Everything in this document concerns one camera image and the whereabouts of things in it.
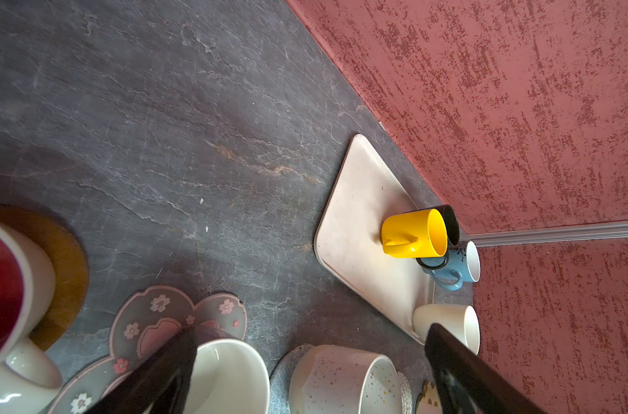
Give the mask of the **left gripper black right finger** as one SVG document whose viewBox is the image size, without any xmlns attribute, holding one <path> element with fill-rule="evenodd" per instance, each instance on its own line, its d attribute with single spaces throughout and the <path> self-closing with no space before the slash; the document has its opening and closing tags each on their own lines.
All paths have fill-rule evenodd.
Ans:
<svg viewBox="0 0 628 414">
<path fill-rule="evenodd" d="M 430 327 L 424 349 L 433 369 L 442 412 L 543 412 L 441 324 Z"/>
</svg>

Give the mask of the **black mug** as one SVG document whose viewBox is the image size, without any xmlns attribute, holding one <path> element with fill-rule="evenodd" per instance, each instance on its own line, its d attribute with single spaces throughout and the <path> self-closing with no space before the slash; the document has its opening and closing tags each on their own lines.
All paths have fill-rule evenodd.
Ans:
<svg viewBox="0 0 628 414">
<path fill-rule="evenodd" d="M 457 220 L 457 215 L 451 205 L 438 205 L 435 209 L 442 215 L 447 231 L 450 247 L 458 245 L 461 238 L 461 228 Z"/>
</svg>

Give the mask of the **light blue mug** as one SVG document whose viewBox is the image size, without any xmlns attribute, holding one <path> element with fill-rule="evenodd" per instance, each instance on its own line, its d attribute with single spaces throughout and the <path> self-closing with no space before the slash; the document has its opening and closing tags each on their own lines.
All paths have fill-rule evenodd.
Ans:
<svg viewBox="0 0 628 414">
<path fill-rule="evenodd" d="M 449 248 L 440 258 L 417 258 L 417 263 L 447 291 L 457 291 L 464 283 L 477 283 L 481 279 L 481 260 L 473 241 Z"/>
</svg>

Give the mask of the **white mug purple band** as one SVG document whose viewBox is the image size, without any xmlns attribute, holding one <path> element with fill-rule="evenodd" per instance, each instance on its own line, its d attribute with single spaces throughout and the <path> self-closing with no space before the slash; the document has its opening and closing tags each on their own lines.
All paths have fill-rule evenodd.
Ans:
<svg viewBox="0 0 628 414">
<path fill-rule="evenodd" d="M 248 343 L 225 338 L 198 347 L 185 413 L 265 414 L 269 399 L 267 366 Z"/>
</svg>

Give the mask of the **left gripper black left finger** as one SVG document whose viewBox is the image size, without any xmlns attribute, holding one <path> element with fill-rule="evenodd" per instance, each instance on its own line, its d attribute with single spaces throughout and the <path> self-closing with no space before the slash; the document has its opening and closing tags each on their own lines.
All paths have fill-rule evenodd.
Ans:
<svg viewBox="0 0 628 414">
<path fill-rule="evenodd" d="M 193 328 L 165 342 L 90 413 L 182 413 L 197 355 Z"/>
</svg>

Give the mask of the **beige woven spiral coaster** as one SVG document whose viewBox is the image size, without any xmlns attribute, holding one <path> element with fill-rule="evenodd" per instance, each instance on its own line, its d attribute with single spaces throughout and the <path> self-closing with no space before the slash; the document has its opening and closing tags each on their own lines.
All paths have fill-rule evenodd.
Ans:
<svg viewBox="0 0 628 414">
<path fill-rule="evenodd" d="M 400 392 L 401 392 L 401 409 L 403 414 L 412 414 L 412 390 L 410 383 L 402 372 L 397 373 Z"/>
</svg>

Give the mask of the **yellow mug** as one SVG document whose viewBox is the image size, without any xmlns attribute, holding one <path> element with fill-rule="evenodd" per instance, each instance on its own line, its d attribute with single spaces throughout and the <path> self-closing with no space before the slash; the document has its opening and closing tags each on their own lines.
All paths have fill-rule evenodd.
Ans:
<svg viewBox="0 0 628 414">
<path fill-rule="evenodd" d="M 448 250 L 447 228 L 435 209 L 388 217 L 381 225 L 382 249 L 398 259 L 439 258 Z"/>
</svg>

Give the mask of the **brown paw coaster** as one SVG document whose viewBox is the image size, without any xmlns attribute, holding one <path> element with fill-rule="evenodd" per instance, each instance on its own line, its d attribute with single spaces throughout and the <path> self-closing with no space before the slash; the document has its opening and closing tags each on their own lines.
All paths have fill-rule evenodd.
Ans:
<svg viewBox="0 0 628 414">
<path fill-rule="evenodd" d="M 420 393 L 417 399 L 415 413 L 416 414 L 442 414 L 443 413 L 438 390 L 436 389 L 436 386 L 433 383 L 429 381 L 424 382 L 422 392 Z"/>
</svg>

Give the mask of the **grey round coaster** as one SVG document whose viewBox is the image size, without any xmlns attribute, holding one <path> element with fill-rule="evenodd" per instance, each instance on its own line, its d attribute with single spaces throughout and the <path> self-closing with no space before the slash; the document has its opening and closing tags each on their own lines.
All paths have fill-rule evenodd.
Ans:
<svg viewBox="0 0 628 414">
<path fill-rule="evenodd" d="M 270 399 L 268 414 L 290 414 L 289 388 L 298 362 L 313 348 L 302 344 L 284 355 L 270 375 Z"/>
</svg>

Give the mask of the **pink flower coaster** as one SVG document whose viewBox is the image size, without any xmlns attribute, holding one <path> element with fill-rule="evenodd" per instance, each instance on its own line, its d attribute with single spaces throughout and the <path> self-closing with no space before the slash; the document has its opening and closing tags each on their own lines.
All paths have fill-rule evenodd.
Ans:
<svg viewBox="0 0 628 414">
<path fill-rule="evenodd" d="M 248 315 L 240 298 L 212 294 L 194 302 L 171 286 L 150 286 L 132 295 L 110 328 L 109 355 L 76 375 L 50 413 L 84 413 L 123 382 L 157 348 L 183 329 L 207 326 L 244 339 Z"/>
</svg>

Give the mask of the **white mug red inside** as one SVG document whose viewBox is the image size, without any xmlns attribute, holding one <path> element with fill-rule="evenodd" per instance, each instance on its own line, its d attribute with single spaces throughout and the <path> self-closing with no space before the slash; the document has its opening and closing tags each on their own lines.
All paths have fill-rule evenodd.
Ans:
<svg viewBox="0 0 628 414">
<path fill-rule="evenodd" d="M 58 367 L 29 337 L 54 294 L 46 252 L 0 224 L 0 413 L 39 413 L 62 387 Z"/>
</svg>

